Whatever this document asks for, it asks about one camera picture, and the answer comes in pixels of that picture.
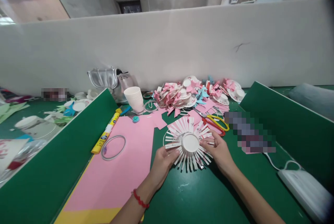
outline person's right hand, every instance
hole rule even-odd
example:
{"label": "person's right hand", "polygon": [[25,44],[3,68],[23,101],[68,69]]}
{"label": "person's right hand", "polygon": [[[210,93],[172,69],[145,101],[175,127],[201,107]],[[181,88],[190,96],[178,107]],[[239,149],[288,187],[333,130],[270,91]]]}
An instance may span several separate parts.
{"label": "person's right hand", "polygon": [[238,170],[236,164],[234,163],[230,151],[227,147],[225,140],[223,140],[218,133],[213,130],[209,131],[214,137],[215,145],[209,145],[206,142],[212,142],[211,138],[205,138],[200,141],[200,145],[205,148],[215,160],[219,170],[226,176],[230,173]]}

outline white paper cup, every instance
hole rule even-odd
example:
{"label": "white paper cup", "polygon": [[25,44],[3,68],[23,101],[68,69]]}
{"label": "white paper cup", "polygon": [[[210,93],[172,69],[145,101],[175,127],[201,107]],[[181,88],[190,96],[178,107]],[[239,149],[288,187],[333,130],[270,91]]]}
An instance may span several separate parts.
{"label": "white paper cup", "polygon": [[124,95],[135,112],[142,112],[144,110],[144,100],[139,87],[133,86],[124,90]]}
{"label": "white paper cup", "polygon": [[27,117],[17,122],[15,127],[30,135],[33,139],[40,139],[61,129],[59,126],[37,116]]}

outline yellow glue stick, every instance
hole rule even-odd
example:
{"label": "yellow glue stick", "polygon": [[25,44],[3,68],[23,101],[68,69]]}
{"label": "yellow glue stick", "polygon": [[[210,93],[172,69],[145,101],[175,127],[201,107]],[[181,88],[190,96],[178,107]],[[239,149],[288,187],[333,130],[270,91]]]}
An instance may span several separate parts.
{"label": "yellow glue stick", "polygon": [[109,135],[111,133],[111,130],[114,127],[118,117],[119,117],[119,113],[115,113],[114,116],[111,118],[111,121],[108,123],[108,125],[105,128],[103,134],[98,139],[97,143],[95,144],[94,148],[92,149],[91,152],[93,154],[99,154],[100,153],[101,148],[102,148],[103,144],[105,143],[105,141],[107,140],[107,138],[109,137]]}

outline paper cup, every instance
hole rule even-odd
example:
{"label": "paper cup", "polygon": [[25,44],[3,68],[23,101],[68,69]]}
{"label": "paper cup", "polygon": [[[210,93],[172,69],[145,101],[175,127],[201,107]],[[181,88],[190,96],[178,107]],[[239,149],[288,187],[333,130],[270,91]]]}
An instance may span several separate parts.
{"label": "paper cup", "polygon": [[30,135],[33,139],[40,139],[53,131],[58,132],[61,129],[59,126],[37,116],[27,117],[17,122],[15,127]]}

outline power cord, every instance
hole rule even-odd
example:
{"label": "power cord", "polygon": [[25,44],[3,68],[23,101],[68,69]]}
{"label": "power cord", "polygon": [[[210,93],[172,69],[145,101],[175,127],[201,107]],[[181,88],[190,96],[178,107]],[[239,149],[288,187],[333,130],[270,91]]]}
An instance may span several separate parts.
{"label": "power cord", "polygon": [[286,170],[287,167],[288,167],[288,164],[289,164],[289,163],[295,163],[295,164],[297,164],[297,165],[299,166],[299,169],[298,169],[298,170],[301,170],[301,169],[302,169],[301,165],[299,165],[296,161],[293,161],[293,160],[289,160],[289,161],[287,161],[287,162],[285,163],[284,168],[283,168],[283,169],[279,169],[279,168],[277,168],[277,167],[272,163],[271,158],[270,158],[270,156],[269,156],[268,153],[263,153],[263,154],[264,154],[265,156],[268,157],[268,159],[269,159],[271,165],[272,165],[276,170],[278,170],[278,171]]}

